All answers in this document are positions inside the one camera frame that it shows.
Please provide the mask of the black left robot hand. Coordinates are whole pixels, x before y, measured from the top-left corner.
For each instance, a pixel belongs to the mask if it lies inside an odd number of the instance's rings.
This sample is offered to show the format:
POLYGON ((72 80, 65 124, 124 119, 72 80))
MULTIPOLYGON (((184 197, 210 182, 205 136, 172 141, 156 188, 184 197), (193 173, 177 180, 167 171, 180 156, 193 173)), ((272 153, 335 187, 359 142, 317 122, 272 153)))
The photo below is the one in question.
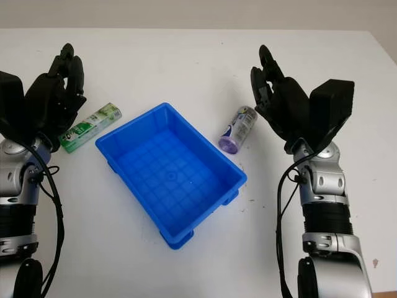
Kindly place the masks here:
POLYGON ((44 138, 52 152, 58 151, 60 137, 85 102, 83 63, 67 43, 49 71, 39 75, 25 94, 33 133, 44 138))

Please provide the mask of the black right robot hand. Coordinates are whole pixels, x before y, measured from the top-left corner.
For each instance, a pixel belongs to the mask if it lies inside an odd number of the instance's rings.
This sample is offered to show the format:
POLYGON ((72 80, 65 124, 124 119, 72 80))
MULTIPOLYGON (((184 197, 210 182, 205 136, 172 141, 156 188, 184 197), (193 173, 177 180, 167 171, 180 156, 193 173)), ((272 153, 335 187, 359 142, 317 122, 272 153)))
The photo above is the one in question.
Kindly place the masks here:
POLYGON ((262 67, 251 69, 255 110, 285 141, 285 152, 292 155, 308 128, 308 96, 295 79, 283 74, 265 45, 259 48, 259 59, 262 67))

